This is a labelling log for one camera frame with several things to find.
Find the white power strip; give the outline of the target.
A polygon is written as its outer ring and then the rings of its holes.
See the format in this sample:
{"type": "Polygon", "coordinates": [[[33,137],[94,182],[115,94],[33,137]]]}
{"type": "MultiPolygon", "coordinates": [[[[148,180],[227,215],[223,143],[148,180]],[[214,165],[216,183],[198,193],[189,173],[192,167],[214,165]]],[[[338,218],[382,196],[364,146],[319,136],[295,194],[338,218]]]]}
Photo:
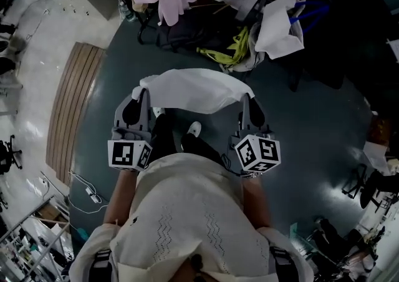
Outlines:
{"type": "Polygon", "coordinates": [[[69,175],[70,175],[70,179],[77,180],[78,182],[80,182],[81,184],[83,184],[85,186],[86,194],[89,196],[89,198],[95,204],[99,204],[100,207],[97,210],[94,210],[94,211],[85,211],[85,210],[77,207],[76,205],[74,205],[74,203],[72,202],[70,197],[67,197],[70,206],[72,206],[74,209],[76,209],[79,212],[82,212],[82,213],[84,213],[86,215],[93,215],[93,214],[99,213],[100,211],[102,211],[103,209],[108,207],[108,205],[104,205],[103,204],[102,197],[97,193],[97,189],[94,187],[94,185],[92,183],[88,182],[83,177],[81,177],[80,175],[78,175],[78,174],[76,174],[74,172],[69,171],[69,175]]]}

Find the black floor stand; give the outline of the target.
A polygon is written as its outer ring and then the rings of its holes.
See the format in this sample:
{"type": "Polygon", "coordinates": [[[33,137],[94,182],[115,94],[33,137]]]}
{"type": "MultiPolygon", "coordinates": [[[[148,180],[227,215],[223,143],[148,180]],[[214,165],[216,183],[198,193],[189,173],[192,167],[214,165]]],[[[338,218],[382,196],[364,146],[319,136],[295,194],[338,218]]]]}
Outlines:
{"type": "Polygon", "coordinates": [[[364,163],[360,163],[350,172],[349,179],[342,187],[342,193],[350,199],[354,199],[365,186],[366,180],[367,166],[364,163]]]}

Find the black office chair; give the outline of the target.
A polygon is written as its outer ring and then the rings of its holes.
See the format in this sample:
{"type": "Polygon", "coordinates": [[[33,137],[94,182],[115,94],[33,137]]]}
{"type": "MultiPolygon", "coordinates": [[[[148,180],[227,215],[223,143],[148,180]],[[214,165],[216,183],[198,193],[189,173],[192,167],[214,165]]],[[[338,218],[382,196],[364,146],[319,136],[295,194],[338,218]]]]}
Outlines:
{"type": "Polygon", "coordinates": [[[303,72],[333,88],[350,80],[363,94],[399,94],[399,62],[388,41],[399,38],[399,22],[384,0],[306,0],[305,48],[295,58],[289,87],[303,72]]]}
{"type": "Polygon", "coordinates": [[[13,150],[12,141],[14,139],[15,135],[11,135],[8,142],[0,140],[0,175],[9,172],[12,165],[22,170],[22,165],[20,165],[15,158],[15,154],[20,155],[22,150],[13,150]]]}
{"type": "Polygon", "coordinates": [[[369,179],[365,182],[364,188],[362,189],[360,195],[360,206],[362,209],[366,209],[376,191],[398,194],[399,173],[385,176],[375,169],[371,173],[369,179]]]}

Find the grey crumpled cloth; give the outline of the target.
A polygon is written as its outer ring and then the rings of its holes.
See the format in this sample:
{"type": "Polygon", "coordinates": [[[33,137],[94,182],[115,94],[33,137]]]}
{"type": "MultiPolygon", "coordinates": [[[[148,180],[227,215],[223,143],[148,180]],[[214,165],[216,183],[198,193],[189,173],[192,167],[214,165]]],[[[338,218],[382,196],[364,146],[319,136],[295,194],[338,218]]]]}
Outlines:
{"type": "Polygon", "coordinates": [[[263,51],[258,52],[255,50],[255,45],[257,43],[260,30],[261,30],[261,23],[256,22],[249,31],[248,54],[244,64],[246,72],[253,70],[265,59],[266,56],[265,52],[263,51]]]}

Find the white cardboard box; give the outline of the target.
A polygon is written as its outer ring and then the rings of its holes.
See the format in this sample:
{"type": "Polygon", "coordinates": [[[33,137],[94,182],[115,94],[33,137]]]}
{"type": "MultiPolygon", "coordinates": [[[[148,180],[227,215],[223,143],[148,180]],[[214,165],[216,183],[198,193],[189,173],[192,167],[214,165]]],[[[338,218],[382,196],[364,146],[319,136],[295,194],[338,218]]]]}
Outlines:
{"type": "Polygon", "coordinates": [[[388,164],[385,158],[387,147],[373,142],[365,142],[363,152],[373,168],[381,173],[388,172],[388,164]]]}

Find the person's left forearm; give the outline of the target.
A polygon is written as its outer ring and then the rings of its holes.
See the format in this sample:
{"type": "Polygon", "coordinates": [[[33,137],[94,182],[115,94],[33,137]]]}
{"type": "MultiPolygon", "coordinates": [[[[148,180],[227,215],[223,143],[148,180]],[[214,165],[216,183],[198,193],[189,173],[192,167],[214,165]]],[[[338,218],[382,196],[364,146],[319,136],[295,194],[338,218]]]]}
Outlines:
{"type": "Polygon", "coordinates": [[[104,224],[123,226],[130,216],[130,208],[135,196],[138,172],[121,170],[116,186],[105,211],[104,224]]]}

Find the metal storage rack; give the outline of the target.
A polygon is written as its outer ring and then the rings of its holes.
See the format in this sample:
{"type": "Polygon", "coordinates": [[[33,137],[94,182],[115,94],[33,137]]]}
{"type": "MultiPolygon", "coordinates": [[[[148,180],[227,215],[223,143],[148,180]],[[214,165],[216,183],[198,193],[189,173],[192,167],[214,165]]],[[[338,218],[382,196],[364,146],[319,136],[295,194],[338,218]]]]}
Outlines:
{"type": "Polygon", "coordinates": [[[69,212],[53,195],[0,231],[0,271],[7,282],[70,282],[74,260],[69,212]]]}

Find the white cloth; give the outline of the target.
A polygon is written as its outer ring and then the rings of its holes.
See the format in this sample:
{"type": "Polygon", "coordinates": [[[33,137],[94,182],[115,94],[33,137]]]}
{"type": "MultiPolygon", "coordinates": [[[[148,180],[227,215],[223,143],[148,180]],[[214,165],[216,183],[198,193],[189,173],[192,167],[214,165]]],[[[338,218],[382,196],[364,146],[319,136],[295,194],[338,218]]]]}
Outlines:
{"type": "Polygon", "coordinates": [[[150,95],[152,107],[181,109],[198,114],[213,114],[241,101],[254,92],[247,84],[235,77],[211,69],[171,69],[160,75],[140,80],[132,91],[137,100],[142,90],[150,95]]]}

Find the person's right forearm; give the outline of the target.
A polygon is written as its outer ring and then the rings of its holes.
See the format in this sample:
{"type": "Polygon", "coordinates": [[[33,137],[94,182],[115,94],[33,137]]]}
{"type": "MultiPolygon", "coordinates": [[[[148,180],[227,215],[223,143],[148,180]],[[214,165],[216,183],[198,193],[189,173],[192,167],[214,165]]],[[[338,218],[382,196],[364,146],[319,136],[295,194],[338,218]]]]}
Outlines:
{"type": "Polygon", "coordinates": [[[242,186],[245,216],[255,229],[271,227],[271,216],[261,178],[244,178],[242,186]]]}

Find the black trousers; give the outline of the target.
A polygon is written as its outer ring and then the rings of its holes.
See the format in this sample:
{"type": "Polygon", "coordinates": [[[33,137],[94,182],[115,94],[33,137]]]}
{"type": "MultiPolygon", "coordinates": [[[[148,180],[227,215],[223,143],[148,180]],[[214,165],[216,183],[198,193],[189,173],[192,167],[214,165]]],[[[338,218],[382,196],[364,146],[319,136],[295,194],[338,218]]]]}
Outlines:
{"type": "MultiPolygon", "coordinates": [[[[193,134],[184,134],[181,138],[184,153],[192,153],[208,158],[222,166],[224,163],[220,154],[203,139],[193,134]]],[[[155,121],[155,126],[151,133],[152,151],[148,163],[152,163],[159,158],[177,153],[173,138],[172,125],[165,113],[160,114],[155,121]]]]}

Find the white knit sweater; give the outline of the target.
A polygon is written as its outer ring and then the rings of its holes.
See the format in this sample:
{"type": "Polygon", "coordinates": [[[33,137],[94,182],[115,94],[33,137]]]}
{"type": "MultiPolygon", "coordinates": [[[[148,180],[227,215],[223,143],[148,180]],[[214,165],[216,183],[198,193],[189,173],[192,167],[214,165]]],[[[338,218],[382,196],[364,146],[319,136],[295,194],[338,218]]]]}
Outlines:
{"type": "Polygon", "coordinates": [[[139,173],[123,226],[102,223],[69,270],[70,282],[314,282],[273,227],[255,229],[216,162],[175,153],[139,173]]]}

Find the wooden floor step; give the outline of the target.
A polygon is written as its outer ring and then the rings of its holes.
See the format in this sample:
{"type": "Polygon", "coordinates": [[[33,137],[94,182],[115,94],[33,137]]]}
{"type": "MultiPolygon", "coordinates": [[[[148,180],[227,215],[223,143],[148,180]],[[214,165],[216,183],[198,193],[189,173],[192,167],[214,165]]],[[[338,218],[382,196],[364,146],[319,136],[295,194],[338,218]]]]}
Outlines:
{"type": "Polygon", "coordinates": [[[47,135],[46,164],[55,171],[56,179],[67,186],[70,185],[69,172],[74,162],[78,128],[104,57],[104,49],[76,42],[55,94],[47,135]]]}

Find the dark backpack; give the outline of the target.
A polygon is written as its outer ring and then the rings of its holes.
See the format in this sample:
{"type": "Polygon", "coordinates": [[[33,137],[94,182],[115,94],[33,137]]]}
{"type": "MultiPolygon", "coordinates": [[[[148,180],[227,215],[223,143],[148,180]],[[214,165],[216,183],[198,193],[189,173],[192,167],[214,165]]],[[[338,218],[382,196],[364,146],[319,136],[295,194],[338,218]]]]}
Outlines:
{"type": "Polygon", "coordinates": [[[178,49],[196,51],[198,48],[224,52],[239,32],[239,26],[230,24],[224,26],[209,22],[179,22],[171,27],[160,26],[155,44],[161,49],[173,52],[177,52],[178,49]]]}

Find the person's right white shoe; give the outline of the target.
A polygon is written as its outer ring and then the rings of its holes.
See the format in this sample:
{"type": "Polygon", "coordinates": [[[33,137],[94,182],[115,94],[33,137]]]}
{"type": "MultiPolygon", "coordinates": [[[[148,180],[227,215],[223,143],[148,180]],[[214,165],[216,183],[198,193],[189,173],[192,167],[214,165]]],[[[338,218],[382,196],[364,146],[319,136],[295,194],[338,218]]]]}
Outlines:
{"type": "Polygon", "coordinates": [[[198,137],[200,136],[201,129],[202,129],[201,123],[198,122],[198,121],[195,121],[195,122],[193,122],[193,123],[190,125],[190,127],[189,127],[189,129],[188,129],[188,131],[187,131],[186,134],[187,134],[187,135],[193,135],[193,136],[195,136],[196,138],[198,138],[198,137]]]}

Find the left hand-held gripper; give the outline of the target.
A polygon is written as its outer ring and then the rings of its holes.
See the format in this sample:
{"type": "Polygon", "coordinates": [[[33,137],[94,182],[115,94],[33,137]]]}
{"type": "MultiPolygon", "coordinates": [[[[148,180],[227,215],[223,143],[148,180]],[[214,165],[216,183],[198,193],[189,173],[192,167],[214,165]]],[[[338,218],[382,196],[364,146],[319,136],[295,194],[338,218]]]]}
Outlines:
{"type": "Polygon", "coordinates": [[[115,111],[112,139],[107,142],[109,167],[136,171],[146,169],[152,151],[150,120],[149,91],[143,89],[138,100],[128,94],[115,111]]]}

